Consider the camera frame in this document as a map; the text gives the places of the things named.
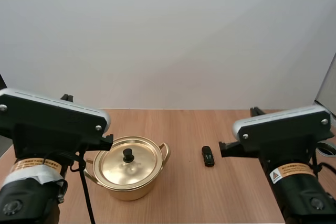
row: black cable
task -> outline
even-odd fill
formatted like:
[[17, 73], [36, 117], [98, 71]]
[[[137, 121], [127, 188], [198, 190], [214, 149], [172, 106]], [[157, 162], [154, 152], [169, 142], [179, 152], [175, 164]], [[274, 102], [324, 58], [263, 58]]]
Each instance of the black cable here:
[[[72, 172], [79, 172], [79, 176], [80, 176], [80, 179], [81, 179], [82, 185], [83, 185], [83, 190], [84, 190], [86, 205], [87, 205], [89, 216], [90, 216], [90, 221], [91, 221], [91, 224], [96, 224], [94, 216], [93, 216], [91, 202], [90, 202], [88, 185], [86, 183], [85, 175], [84, 175], [84, 169], [86, 167], [86, 162], [84, 160], [85, 151], [80, 151], [79, 152], [79, 156], [77, 156], [74, 153], [70, 153], [70, 152], [66, 152], [66, 151], [62, 151], [62, 150], [54, 150], [54, 151], [51, 151], [51, 152], [49, 152], [49, 153], [47, 153], [45, 155], [45, 157], [43, 159], [43, 164], [45, 163], [47, 157], [49, 155], [51, 155], [51, 154], [57, 154], [59, 156], [65, 157], [65, 158], [67, 158], [69, 160], [77, 161], [78, 162], [78, 169], [73, 169], [72, 166], [74, 165], [74, 163], [72, 163], [72, 165], [70, 166], [70, 170]], [[66, 192], [66, 190], [68, 188], [68, 183], [64, 184], [64, 186], [65, 186], [64, 189], [65, 189], [65, 192]]]
[[314, 172], [316, 178], [319, 179], [319, 175], [318, 175], [319, 171], [317, 169], [318, 165], [317, 165], [316, 151], [314, 151], [314, 154], [312, 156], [312, 161], [313, 161], [312, 167], [314, 167], [314, 168], [316, 167], [315, 169], [313, 169], [313, 172]]
[[[81, 158], [84, 158], [84, 153], [85, 152], [79, 152], [79, 156]], [[86, 184], [86, 180], [85, 180], [84, 168], [79, 170], [79, 176], [80, 176], [80, 179], [82, 180], [83, 190], [84, 190], [84, 195], [85, 195], [85, 201], [86, 201], [86, 205], [87, 205], [87, 208], [88, 208], [91, 224], [96, 224], [94, 216], [93, 216], [93, 211], [92, 211], [92, 206], [91, 206], [91, 201], [90, 201], [90, 196], [89, 196], [88, 185]]]
[[335, 175], [336, 175], [336, 169], [335, 169], [333, 166], [331, 166], [331, 165], [329, 165], [329, 164], [327, 164], [327, 163], [324, 163], [324, 162], [320, 163], [319, 166], [320, 166], [321, 168], [322, 168], [322, 166], [328, 168], [330, 171], [332, 171], [332, 172], [335, 173]]

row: pot lid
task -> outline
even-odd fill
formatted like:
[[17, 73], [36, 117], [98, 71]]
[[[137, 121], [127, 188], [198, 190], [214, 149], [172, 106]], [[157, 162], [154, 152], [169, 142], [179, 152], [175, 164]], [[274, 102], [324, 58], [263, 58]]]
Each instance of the pot lid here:
[[160, 148], [139, 136], [118, 138], [110, 151], [99, 152], [93, 172], [97, 180], [113, 190], [133, 190], [151, 182], [162, 166]]

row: lid knob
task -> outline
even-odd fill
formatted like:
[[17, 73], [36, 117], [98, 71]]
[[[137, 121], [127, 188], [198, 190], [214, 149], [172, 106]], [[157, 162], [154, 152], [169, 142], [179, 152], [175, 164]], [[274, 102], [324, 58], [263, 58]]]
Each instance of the lid knob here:
[[134, 156], [132, 153], [133, 153], [132, 149], [129, 149], [129, 148], [124, 149], [122, 151], [122, 154], [124, 154], [123, 160], [125, 163], [130, 163], [134, 160]]

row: white tape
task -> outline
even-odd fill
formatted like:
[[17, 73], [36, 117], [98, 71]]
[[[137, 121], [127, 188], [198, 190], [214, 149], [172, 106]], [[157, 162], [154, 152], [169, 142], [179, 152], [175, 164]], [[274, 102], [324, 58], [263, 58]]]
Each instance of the white tape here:
[[33, 178], [36, 181], [38, 181], [41, 185], [51, 181], [58, 181], [60, 179], [63, 179], [63, 177], [57, 171], [50, 168], [49, 166], [36, 165], [33, 167], [24, 168], [12, 172], [5, 179], [3, 186], [10, 182], [23, 180], [26, 178]]

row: warning triangle sticker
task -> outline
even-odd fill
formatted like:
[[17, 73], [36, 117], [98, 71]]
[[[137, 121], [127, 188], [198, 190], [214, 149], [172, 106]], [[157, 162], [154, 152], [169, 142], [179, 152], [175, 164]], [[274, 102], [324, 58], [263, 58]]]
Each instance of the warning triangle sticker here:
[[276, 174], [275, 172], [273, 172], [273, 179], [276, 179], [277, 177], [279, 177], [279, 174]]

